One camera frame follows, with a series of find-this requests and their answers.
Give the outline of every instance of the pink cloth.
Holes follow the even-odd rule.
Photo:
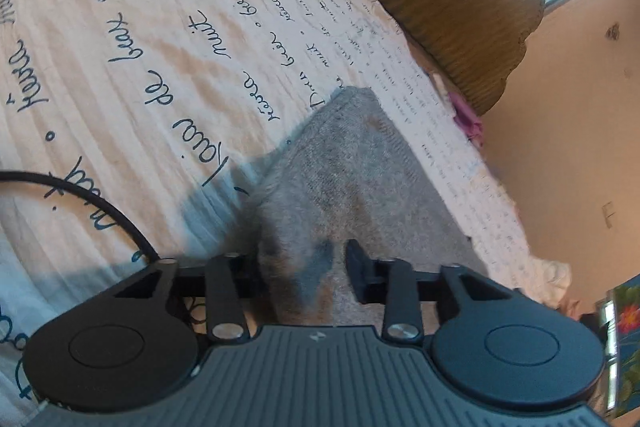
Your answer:
[[[449,93],[449,100],[456,110],[453,121],[466,134],[466,137],[478,148],[482,148],[484,139],[482,137],[482,121],[471,109],[470,105],[461,94],[456,92]]]

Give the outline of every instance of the red flower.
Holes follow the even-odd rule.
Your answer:
[[[618,330],[620,333],[629,333],[640,327],[640,308],[629,304],[620,314]]]

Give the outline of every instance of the wall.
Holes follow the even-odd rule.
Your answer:
[[[618,41],[605,38],[614,22]],[[640,0],[547,15],[483,120],[533,254],[571,263],[571,295],[591,304],[640,273]]]

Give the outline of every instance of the white bed sheet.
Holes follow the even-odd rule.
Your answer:
[[[162,256],[215,252],[268,155],[340,86],[370,86],[491,277],[548,303],[566,286],[376,0],[0,0],[0,17],[0,168],[93,183]],[[34,408],[26,337],[142,264],[94,211],[2,187],[3,426]]]

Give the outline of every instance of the gray cloth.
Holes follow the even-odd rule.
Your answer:
[[[355,238],[372,258],[414,269],[458,263],[486,274],[407,142],[370,89],[347,87],[306,124],[255,195],[258,263],[279,322],[382,325],[344,264]],[[437,321],[423,305],[425,330]]]

